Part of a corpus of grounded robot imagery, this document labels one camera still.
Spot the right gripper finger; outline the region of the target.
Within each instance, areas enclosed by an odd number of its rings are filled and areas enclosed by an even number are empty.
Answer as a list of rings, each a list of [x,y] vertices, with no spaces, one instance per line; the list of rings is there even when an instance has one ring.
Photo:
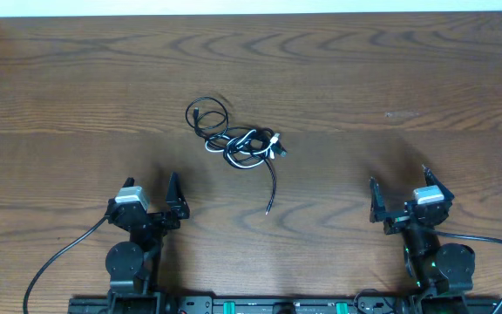
[[[374,177],[370,178],[370,222],[383,222],[386,216],[386,207],[379,184]]]
[[[439,185],[437,177],[435,176],[434,173],[432,173],[432,171],[428,167],[423,166],[423,172],[424,172],[424,180],[427,187]]]

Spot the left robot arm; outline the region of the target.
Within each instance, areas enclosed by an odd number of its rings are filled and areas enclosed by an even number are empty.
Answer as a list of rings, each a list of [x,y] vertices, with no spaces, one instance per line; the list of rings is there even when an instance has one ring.
[[[179,176],[171,174],[166,193],[169,209],[150,213],[149,198],[133,178],[108,201],[107,221],[126,231],[129,240],[114,245],[105,259],[110,275],[109,313],[175,313],[177,302],[157,291],[163,238],[190,217]]]

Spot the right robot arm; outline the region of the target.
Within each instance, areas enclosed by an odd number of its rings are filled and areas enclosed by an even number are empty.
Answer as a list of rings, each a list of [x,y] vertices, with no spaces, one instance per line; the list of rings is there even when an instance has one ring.
[[[381,222],[386,235],[402,236],[404,264],[418,286],[397,302],[397,311],[466,313],[463,297],[473,289],[475,253],[466,245],[439,241],[435,227],[448,218],[454,194],[427,167],[424,180],[403,209],[389,211],[379,183],[370,178],[370,222]]]

